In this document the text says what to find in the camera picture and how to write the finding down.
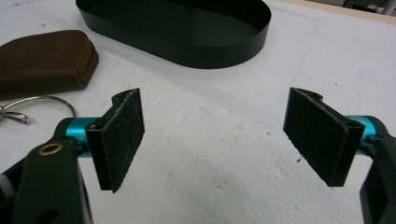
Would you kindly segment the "black oval tray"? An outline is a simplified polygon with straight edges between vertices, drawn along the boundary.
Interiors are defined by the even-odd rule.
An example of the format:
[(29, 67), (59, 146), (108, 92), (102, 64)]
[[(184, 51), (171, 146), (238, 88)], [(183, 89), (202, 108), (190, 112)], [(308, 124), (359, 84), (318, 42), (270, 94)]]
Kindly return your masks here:
[(263, 48), (272, 19), (262, 0), (76, 0), (94, 32), (179, 65), (218, 69)]

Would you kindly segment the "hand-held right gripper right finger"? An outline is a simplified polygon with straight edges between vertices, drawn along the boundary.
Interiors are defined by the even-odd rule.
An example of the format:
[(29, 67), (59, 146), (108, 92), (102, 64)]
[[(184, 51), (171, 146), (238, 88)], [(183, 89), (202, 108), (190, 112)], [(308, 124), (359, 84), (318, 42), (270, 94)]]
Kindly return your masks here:
[(374, 156), (389, 137), (378, 118), (344, 116), (320, 94), (299, 88), (290, 89), (283, 130), (329, 187), (344, 186), (354, 156)]

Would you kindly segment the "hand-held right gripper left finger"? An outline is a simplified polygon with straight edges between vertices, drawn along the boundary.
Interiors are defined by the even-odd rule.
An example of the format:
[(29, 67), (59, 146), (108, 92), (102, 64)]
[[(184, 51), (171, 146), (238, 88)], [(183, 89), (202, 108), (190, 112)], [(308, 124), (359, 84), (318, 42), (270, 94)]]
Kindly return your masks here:
[(63, 119), (55, 139), (68, 140), (83, 158), (92, 158), (101, 190), (116, 192), (145, 133), (140, 89), (117, 93), (101, 118)]

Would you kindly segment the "brown leather key case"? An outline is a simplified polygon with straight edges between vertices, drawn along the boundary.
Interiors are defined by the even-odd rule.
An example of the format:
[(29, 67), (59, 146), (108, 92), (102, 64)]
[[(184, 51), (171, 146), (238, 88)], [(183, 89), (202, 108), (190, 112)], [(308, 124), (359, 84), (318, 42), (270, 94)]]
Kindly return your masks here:
[(93, 43), (79, 30), (14, 39), (0, 46), (0, 100), (83, 90), (98, 63)]

